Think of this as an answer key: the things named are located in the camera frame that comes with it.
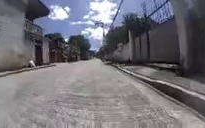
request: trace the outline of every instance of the concrete wall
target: concrete wall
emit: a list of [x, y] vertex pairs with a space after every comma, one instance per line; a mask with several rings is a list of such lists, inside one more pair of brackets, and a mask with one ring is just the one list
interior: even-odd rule
[[176, 17], [180, 62], [187, 76], [205, 73], [205, 1], [171, 0]]
[[23, 33], [24, 12], [19, 9], [24, 5], [25, 2], [20, 0], [0, 0], [0, 71], [20, 68], [28, 62]]
[[[180, 51], [175, 19], [171, 19], [149, 32], [150, 62], [179, 63]], [[146, 34], [134, 39], [135, 62], [148, 61]]]
[[45, 38], [43, 40], [43, 63], [44, 64], [50, 63], [50, 60], [49, 60], [49, 41]]
[[[179, 63], [180, 50], [175, 19], [171, 19], [149, 33], [150, 62]], [[146, 34], [132, 39], [129, 32], [129, 43], [119, 44], [110, 58], [117, 62], [148, 62], [148, 43]]]
[[150, 61], [179, 63], [180, 49], [175, 18], [153, 29], [149, 37]]
[[130, 60], [130, 43], [127, 44], [118, 44], [118, 48], [113, 52], [110, 57], [116, 62], [128, 62]]

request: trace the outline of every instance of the sky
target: sky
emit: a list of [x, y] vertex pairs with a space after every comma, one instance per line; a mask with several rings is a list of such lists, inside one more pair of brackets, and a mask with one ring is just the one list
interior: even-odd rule
[[[103, 38], [103, 29], [95, 26], [101, 21], [109, 25], [121, 0], [41, 0], [49, 9], [47, 17], [37, 19], [36, 24], [44, 28], [44, 33], [59, 32], [65, 40], [71, 35], [82, 34], [90, 40], [91, 49], [98, 50]], [[124, 0], [114, 23], [121, 25], [124, 14], [141, 12], [143, 0]]]

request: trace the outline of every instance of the house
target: house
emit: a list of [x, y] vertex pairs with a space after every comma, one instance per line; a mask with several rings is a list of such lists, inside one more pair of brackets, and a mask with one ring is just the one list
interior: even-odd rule
[[43, 29], [33, 21], [48, 14], [39, 0], [0, 0], [0, 71], [43, 62]]
[[45, 35], [50, 40], [49, 56], [50, 62], [65, 62], [67, 58], [66, 42], [60, 33], [53, 33]]
[[34, 60], [36, 65], [49, 63], [49, 40], [44, 38], [43, 29], [33, 22], [48, 14], [49, 9], [40, 0], [29, 0], [25, 13], [25, 45], [28, 60]]

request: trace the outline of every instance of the concrete road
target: concrete road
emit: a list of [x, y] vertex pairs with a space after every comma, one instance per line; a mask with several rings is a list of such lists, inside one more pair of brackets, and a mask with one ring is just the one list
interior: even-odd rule
[[0, 128], [205, 128], [205, 120], [100, 60], [0, 78]]

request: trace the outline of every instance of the utility pole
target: utility pole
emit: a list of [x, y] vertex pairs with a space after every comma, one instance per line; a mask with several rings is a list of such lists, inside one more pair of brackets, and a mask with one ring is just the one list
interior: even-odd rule
[[105, 45], [105, 26], [106, 26], [106, 24], [104, 23], [104, 22], [100, 22], [100, 21], [98, 21], [98, 22], [95, 22], [95, 26], [98, 26], [98, 27], [101, 27], [102, 29], [103, 29], [103, 42], [102, 42], [102, 45]]

